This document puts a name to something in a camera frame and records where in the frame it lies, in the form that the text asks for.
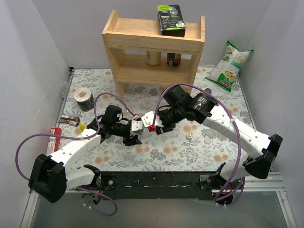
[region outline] bag of chips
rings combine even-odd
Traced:
[[[252,52],[253,50],[239,52],[233,44],[227,41],[224,57],[206,78],[231,92],[233,81]]]

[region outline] red connector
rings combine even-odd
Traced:
[[[151,125],[151,126],[149,127],[149,131],[150,131],[150,132],[155,132],[155,131],[156,131],[156,126]]]

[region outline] black joint housing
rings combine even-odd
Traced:
[[[274,134],[269,137],[270,144],[267,149],[263,148],[263,155],[253,159],[248,158],[244,161],[243,166],[245,170],[252,176],[259,179],[266,179],[270,172],[271,166],[274,163],[277,153],[283,138],[278,134]]]
[[[103,123],[114,123],[119,121],[120,115],[122,114],[123,110],[120,107],[115,105],[109,105],[105,112],[104,116],[102,117],[101,121]]]
[[[181,86],[177,85],[176,87],[170,89],[163,98],[168,102],[170,106],[174,106],[185,96],[190,96],[190,95],[186,93]]]
[[[67,189],[66,171],[62,164],[44,154],[35,159],[28,186],[49,202],[57,202]]]
[[[91,170],[95,174],[95,176],[94,176],[94,178],[92,180],[92,183],[90,185],[86,185],[85,188],[89,188],[89,189],[96,189],[96,188],[98,188],[98,186],[100,185],[100,182],[99,182],[99,184],[97,184],[98,183],[97,179],[100,176],[100,170],[97,169],[93,165],[84,165],[84,167],[87,168],[87,169],[89,169],[89,170]]]

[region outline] white wall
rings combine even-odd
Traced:
[[[27,136],[49,132],[59,111],[60,85],[68,68],[31,0],[0,0],[0,227],[20,226],[28,182],[15,168],[15,151]],[[21,148],[29,176],[47,138]]]
[[[216,65],[229,39],[244,50],[271,0],[33,0],[70,67],[109,67],[102,30],[114,9],[120,17],[156,19],[157,5],[180,4],[185,21],[206,16],[201,64]]]
[[[275,167],[304,227],[304,2],[273,0],[248,48],[241,78],[258,130],[283,137]]]

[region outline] red label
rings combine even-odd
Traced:
[[[230,88],[230,84],[228,84],[227,82],[224,82],[223,80],[220,80],[220,82],[223,86]]]
[[[59,127],[52,127],[51,128],[50,134],[61,135],[61,133],[62,133],[62,131]],[[60,138],[58,138],[58,137],[56,137],[56,138],[50,137],[49,140],[48,140],[47,148],[49,148],[49,146],[51,145],[50,144],[51,140],[54,140],[54,139],[55,139],[55,146],[54,146],[54,148],[52,148],[52,151],[47,151],[48,154],[56,152],[59,148]]]

